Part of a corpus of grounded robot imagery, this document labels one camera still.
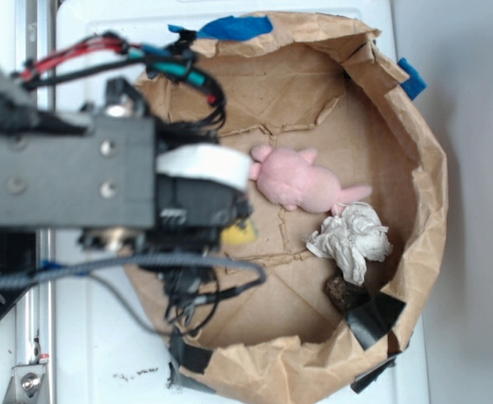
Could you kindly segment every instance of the robotic arm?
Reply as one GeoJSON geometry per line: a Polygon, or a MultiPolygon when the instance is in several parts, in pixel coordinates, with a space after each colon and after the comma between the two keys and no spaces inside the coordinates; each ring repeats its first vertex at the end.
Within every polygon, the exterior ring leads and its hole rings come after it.
{"type": "Polygon", "coordinates": [[[137,263],[162,275],[170,302],[167,319],[188,323],[197,306],[216,307],[265,280],[257,265],[205,257],[219,249],[223,229],[241,225],[251,214],[250,158],[219,146],[225,96],[208,73],[194,66],[189,45],[188,35],[159,49],[105,34],[29,61],[12,78],[0,73],[0,231],[80,228],[83,248],[133,252],[128,258],[0,275],[0,290],[137,263]],[[112,51],[121,60],[42,78],[62,62],[94,51],[112,51]],[[32,104],[29,92],[36,88],[135,63],[145,65],[150,76],[165,74],[199,90],[213,112],[196,122],[165,123],[121,77],[108,81],[100,110],[86,106],[80,113],[54,114],[32,104]],[[199,293],[202,284],[218,284],[216,265],[247,268],[258,277],[228,290],[199,293]]]}

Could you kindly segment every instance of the crumpled tissue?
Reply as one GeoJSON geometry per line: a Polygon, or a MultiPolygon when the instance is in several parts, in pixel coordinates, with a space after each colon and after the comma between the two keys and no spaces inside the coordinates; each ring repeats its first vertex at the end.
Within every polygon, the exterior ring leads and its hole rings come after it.
{"type": "Polygon", "coordinates": [[[321,231],[306,239],[306,247],[319,258],[334,258],[344,280],[362,286],[366,259],[383,262],[392,252],[387,231],[371,205],[357,202],[347,206],[341,216],[327,217],[321,231]]]}

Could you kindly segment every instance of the yellow object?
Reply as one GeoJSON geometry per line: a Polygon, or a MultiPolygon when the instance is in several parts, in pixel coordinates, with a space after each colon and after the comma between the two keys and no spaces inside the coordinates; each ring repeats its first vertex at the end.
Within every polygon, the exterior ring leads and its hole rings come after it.
{"type": "Polygon", "coordinates": [[[220,234],[223,244],[246,244],[257,240],[257,231],[254,222],[250,219],[238,221],[235,225],[225,228],[220,234]]]}

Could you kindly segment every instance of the pink plush toy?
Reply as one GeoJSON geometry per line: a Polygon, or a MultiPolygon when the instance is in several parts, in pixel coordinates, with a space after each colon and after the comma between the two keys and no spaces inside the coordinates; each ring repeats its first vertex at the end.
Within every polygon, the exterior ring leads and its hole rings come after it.
{"type": "Polygon", "coordinates": [[[316,149],[294,151],[287,147],[255,146],[251,151],[255,162],[250,179],[274,204],[286,210],[298,207],[310,213],[331,211],[340,215],[344,205],[367,198],[372,193],[368,185],[342,189],[340,180],[331,170],[312,164],[316,149]]]}

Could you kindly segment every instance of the wall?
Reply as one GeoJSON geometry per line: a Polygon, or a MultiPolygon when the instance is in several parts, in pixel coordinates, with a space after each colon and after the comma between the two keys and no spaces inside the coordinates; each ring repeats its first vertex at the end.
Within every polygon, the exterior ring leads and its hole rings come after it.
{"type": "Polygon", "coordinates": [[[393,12],[449,161],[447,251],[424,313],[431,401],[493,402],[493,2],[394,0],[393,12]]]}

